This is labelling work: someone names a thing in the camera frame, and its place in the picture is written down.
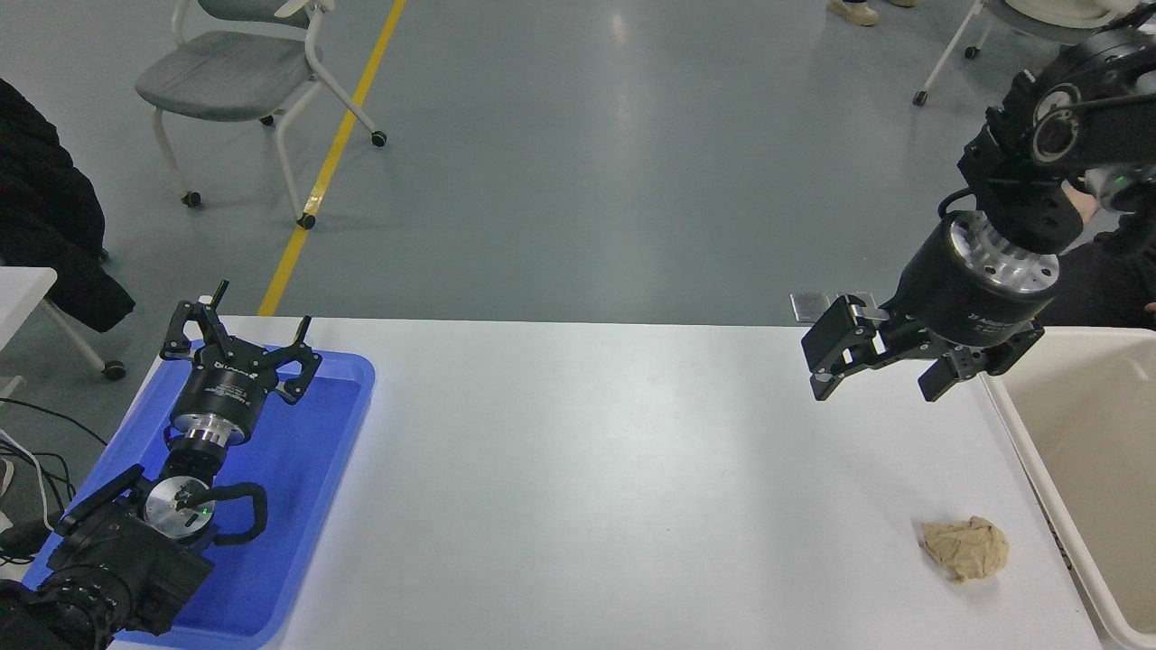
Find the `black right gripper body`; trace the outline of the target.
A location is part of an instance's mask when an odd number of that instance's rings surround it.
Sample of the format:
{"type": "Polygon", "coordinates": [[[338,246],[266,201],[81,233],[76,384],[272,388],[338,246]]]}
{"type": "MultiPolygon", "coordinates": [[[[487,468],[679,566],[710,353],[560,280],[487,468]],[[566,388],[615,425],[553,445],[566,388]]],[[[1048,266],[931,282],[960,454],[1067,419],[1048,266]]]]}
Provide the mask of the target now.
{"type": "Polygon", "coordinates": [[[901,272],[889,312],[953,344],[990,348],[1057,293],[1055,254],[1011,246],[986,219],[942,219],[901,272]]]}

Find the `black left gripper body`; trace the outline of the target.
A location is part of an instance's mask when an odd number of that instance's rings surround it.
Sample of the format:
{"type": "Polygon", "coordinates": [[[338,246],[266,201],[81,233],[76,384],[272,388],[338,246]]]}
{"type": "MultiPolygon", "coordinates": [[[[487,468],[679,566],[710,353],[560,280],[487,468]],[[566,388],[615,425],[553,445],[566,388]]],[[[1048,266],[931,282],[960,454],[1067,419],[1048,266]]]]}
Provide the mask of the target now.
{"type": "Polygon", "coordinates": [[[173,407],[173,422],[216,416],[229,423],[255,423],[275,386],[271,367],[227,365],[218,359],[191,359],[191,374],[173,407]]]}

